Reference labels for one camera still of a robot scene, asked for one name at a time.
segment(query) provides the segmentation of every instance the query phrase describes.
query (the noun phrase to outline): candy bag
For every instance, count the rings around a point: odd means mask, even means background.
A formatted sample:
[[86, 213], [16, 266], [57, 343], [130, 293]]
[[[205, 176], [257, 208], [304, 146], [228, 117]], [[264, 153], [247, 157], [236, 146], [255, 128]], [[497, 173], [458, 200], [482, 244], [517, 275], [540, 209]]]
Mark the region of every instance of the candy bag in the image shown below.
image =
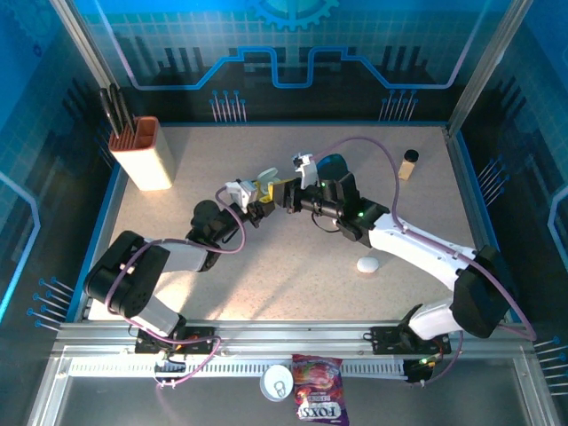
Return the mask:
[[300, 420], [349, 426], [341, 363], [336, 358], [292, 355], [294, 399]]

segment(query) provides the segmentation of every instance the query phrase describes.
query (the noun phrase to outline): gear graphic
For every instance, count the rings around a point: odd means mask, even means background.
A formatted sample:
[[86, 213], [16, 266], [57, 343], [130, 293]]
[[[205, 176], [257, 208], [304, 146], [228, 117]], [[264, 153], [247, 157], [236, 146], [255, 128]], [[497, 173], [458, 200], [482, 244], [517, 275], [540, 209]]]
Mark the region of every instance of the gear graphic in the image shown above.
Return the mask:
[[33, 40], [47, 36], [53, 27], [54, 12], [48, 0], [0, 0], [12, 12], [21, 29]]
[[321, 17], [329, 17], [329, 10], [338, 6], [338, 0], [248, 0], [258, 18], [266, 25], [275, 24], [277, 29], [308, 29], [310, 24], [319, 25]]

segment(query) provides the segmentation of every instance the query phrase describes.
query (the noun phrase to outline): table surface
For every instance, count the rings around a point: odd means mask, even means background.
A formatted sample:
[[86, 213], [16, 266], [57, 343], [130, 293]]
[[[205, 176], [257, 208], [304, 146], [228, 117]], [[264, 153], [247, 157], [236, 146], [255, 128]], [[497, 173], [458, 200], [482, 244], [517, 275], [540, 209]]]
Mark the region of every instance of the table surface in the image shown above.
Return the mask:
[[[144, 193], [129, 181], [112, 240], [124, 230], [148, 238], [183, 238], [195, 204], [213, 199], [225, 182], [254, 179], [270, 167], [280, 171], [280, 178], [292, 178], [293, 154], [316, 154], [340, 138], [364, 135], [381, 140], [396, 162], [407, 149], [420, 153], [410, 180], [401, 182], [398, 214], [443, 239], [473, 246], [438, 127], [169, 127], [163, 132], [177, 163], [175, 183], [166, 191]], [[365, 141], [349, 142], [337, 152], [361, 195], [389, 207], [394, 179], [383, 153]], [[321, 223], [331, 225], [324, 218]], [[415, 266], [341, 234], [322, 232], [307, 213], [287, 215], [277, 209], [259, 229], [248, 226], [247, 231], [241, 253], [221, 256], [209, 272], [164, 273], [154, 294], [192, 320], [398, 320], [418, 303], [450, 296]], [[236, 247], [239, 238], [228, 246]], [[362, 256], [376, 257], [379, 270], [358, 272]], [[112, 317], [94, 301], [89, 319]]]

